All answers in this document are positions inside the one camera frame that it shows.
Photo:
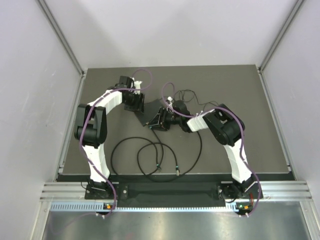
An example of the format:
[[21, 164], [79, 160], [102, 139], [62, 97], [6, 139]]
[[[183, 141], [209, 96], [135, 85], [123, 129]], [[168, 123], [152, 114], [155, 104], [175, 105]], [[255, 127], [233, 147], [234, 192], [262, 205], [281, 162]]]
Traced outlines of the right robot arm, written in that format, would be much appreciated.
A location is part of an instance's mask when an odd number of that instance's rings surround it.
[[159, 107], [157, 113], [146, 122], [152, 129], [168, 131], [178, 125], [186, 133], [210, 130], [227, 154], [233, 183], [228, 187], [232, 198], [245, 198], [252, 191], [256, 176], [249, 167], [244, 147], [243, 121], [225, 104], [191, 115], [181, 100], [166, 101], [166, 107]]

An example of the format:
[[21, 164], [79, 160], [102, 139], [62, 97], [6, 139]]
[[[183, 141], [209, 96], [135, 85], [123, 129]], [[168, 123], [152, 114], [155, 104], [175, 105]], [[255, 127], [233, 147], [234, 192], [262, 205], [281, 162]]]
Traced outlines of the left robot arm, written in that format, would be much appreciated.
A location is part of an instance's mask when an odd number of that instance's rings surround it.
[[106, 199], [114, 191], [104, 148], [108, 134], [107, 115], [121, 104], [129, 111], [143, 112], [145, 95], [141, 91], [142, 83], [134, 77], [121, 76], [115, 86], [108, 88], [96, 100], [77, 107], [74, 137], [79, 141], [79, 149], [89, 165], [86, 191], [93, 197]]

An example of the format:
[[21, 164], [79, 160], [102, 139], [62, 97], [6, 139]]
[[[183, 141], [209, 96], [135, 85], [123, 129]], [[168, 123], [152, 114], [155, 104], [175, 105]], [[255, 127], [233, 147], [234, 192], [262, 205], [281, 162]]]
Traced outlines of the dark grey network switch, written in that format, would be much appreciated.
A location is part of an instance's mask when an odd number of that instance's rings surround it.
[[159, 99], [145, 103], [143, 106], [143, 112], [135, 112], [135, 116], [143, 127], [150, 124], [153, 119], [157, 116], [160, 108], [163, 107], [162, 102]]

